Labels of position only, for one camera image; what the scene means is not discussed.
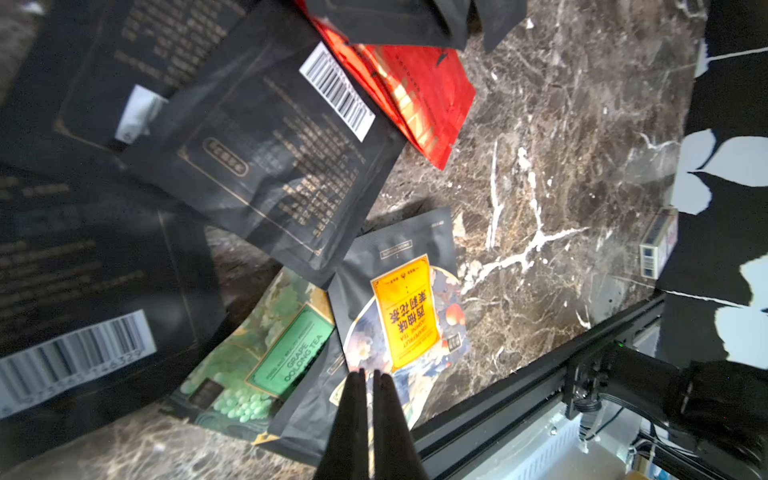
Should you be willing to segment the small red tea bag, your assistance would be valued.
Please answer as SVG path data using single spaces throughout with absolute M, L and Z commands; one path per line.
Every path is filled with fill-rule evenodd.
M 342 68 L 364 88 L 407 140 L 444 170 L 476 91 L 456 51 L 427 46 L 354 44 L 298 6 Z

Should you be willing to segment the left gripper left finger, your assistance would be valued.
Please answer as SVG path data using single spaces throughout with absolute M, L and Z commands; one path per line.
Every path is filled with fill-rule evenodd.
M 368 432 L 365 371 L 346 378 L 325 454 L 314 480 L 368 479 Z

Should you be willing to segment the yellow patterned tea bag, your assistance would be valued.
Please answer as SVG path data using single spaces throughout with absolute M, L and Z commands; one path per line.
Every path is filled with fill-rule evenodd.
M 327 289 L 336 327 L 278 410 L 267 450 L 316 466 L 326 449 L 346 377 L 390 375 L 409 427 L 439 376 L 470 350 L 447 207 L 354 240 Z

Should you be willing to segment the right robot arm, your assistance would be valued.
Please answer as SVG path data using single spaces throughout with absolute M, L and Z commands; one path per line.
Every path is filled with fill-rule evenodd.
M 676 435 L 724 476 L 767 476 L 764 369 L 727 360 L 678 368 L 625 344 L 605 343 L 569 361 L 563 391 L 569 416 L 603 400 Z

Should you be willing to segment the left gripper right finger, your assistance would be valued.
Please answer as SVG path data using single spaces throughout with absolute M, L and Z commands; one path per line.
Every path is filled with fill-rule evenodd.
M 405 420 L 393 378 L 379 370 L 373 380 L 375 478 L 427 479 Z

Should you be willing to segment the green tea bag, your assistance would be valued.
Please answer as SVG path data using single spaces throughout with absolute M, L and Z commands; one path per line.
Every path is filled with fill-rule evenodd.
M 241 325 L 164 402 L 179 420 L 258 445 L 335 330 L 325 291 L 283 268 Z

